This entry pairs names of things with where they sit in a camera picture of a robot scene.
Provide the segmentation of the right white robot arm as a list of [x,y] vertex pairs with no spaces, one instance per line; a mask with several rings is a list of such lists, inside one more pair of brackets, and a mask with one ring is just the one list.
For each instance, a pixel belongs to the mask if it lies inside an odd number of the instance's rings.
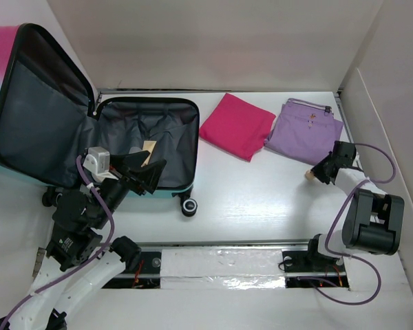
[[380,151],[390,161],[392,175],[387,180],[370,179],[354,166],[359,157],[357,146],[336,141],[333,150],[306,171],[306,179],[332,184],[346,194],[328,233],[317,234],[308,243],[304,262],[312,270],[355,252],[391,256],[399,248],[405,202],[377,186],[394,179],[396,166],[387,153]]

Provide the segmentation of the translucent pink travel bottle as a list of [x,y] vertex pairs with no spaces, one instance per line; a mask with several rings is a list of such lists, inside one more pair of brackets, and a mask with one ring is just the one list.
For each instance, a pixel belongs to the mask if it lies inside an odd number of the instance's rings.
[[137,146],[133,146],[129,150],[129,154],[135,154],[135,153],[139,153],[139,152],[142,152],[142,149],[137,147]]

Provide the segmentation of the pink and teal kids suitcase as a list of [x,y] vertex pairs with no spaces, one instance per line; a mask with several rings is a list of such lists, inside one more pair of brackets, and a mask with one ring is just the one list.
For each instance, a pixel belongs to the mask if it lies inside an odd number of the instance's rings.
[[92,86],[42,26],[0,26],[0,167],[47,186],[44,206],[79,184],[76,157],[100,146],[112,155],[157,141],[152,161],[166,160],[155,195],[179,197],[183,215],[198,155],[200,113],[184,98],[112,97],[97,102]]

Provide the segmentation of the purple trousers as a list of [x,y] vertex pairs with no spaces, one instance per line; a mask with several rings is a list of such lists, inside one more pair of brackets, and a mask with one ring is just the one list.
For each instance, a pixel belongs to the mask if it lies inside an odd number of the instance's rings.
[[283,156],[310,165],[319,163],[332,151],[343,131],[332,108],[289,98],[264,146]]

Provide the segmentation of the small beige makeup sponge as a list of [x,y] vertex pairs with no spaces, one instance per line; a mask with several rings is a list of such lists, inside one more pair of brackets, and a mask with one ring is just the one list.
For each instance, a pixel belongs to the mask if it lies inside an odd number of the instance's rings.
[[305,172],[305,178],[309,181],[312,181],[315,178],[315,175],[311,170],[308,170]]

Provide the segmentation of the beige cosmetic tube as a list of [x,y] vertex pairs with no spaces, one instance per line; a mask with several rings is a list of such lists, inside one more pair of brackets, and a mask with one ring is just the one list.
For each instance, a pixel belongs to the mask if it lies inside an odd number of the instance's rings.
[[143,146],[142,146],[142,150],[143,151],[147,151],[149,154],[147,156],[147,158],[145,159],[145,161],[142,163],[142,166],[146,166],[149,164],[149,161],[151,159],[151,155],[156,147],[157,141],[153,141],[153,140],[145,140],[143,142]]

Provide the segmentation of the magenta cloth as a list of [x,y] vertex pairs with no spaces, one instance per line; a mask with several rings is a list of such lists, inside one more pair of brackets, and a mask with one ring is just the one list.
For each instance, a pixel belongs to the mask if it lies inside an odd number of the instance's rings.
[[275,114],[227,93],[200,127],[200,137],[249,162],[263,147],[275,118]]

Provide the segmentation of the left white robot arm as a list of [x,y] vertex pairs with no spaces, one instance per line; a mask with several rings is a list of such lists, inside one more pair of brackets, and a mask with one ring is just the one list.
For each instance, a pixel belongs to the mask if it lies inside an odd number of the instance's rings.
[[113,237],[113,213],[129,192],[156,190],[167,162],[146,164],[148,157],[148,151],[112,156],[93,147],[76,158],[90,192],[59,197],[41,268],[27,296],[0,319],[0,329],[66,329],[115,275],[138,268],[141,249],[126,236]]

